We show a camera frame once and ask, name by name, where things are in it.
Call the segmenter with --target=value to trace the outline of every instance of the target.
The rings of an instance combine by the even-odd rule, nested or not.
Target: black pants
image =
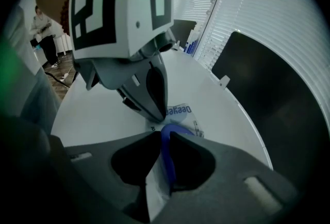
[[[45,37],[39,43],[49,64],[54,65],[57,62],[56,47],[52,36]]]

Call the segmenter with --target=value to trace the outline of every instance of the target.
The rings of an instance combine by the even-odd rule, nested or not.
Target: white table
[[[271,168],[258,133],[231,94],[180,51],[162,54],[168,75],[168,105],[188,103],[205,138],[245,150]],[[100,143],[145,132],[146,120],[122,104],[116,91],[97,84],[90,91],[79,75],[56,116],[52,135],[64,146]]]

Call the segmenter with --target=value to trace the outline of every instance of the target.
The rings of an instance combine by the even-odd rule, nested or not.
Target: blue jeans
[[[21,118],[39,125],[50,135],[60,107],[60,99],[42,68],[37,72],[36,79],[36,85],[25,101]]]

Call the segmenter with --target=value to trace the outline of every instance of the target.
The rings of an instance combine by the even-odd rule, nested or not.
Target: person
[[[34,35],[39,42],[49,64],[51,64],[52,67],[57,67],[61,61],[57,58],[56,47],[50,30],[52,20],[47,17],[38,6],[36,6],[35,11],[36,16],[33,18],[30,34]]]
[[[36,124],[50,134],[60,99],[34,55],[24,11],[18,5],[3,28],[0,49],[4,62],[8,62],[6,71],[0,73],[6,88],[0,97],[0,113]]]

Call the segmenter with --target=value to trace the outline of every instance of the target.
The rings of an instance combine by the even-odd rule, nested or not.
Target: floor
[[[49,63],[47,63],[46,65],[43,66],[43,69],[45,70],[45,72],[53,74],[53,76],[55,76],[58,80],[60,80],[64,76],[65,73],[69,73],[68,77],[63,81],[63,83],[66,84],[66,86],[70,87],[72,84],[73,76],[76,72],[76,70],[74,70],[74,68],[72,67],[73,66],[72,53],[67,53],[66,56],[59,55],[58,59],[62,61],[58,65],[58,67],[52,68],[51,65]],[[49,81],[51,82],[55,92],[60,97],[60,99],[64,99],[64,97],[69,89],[67,89],[62,84],[55,81],[55,79],[53,79],[51,76],[47,75],[47,77],[48,77]]]

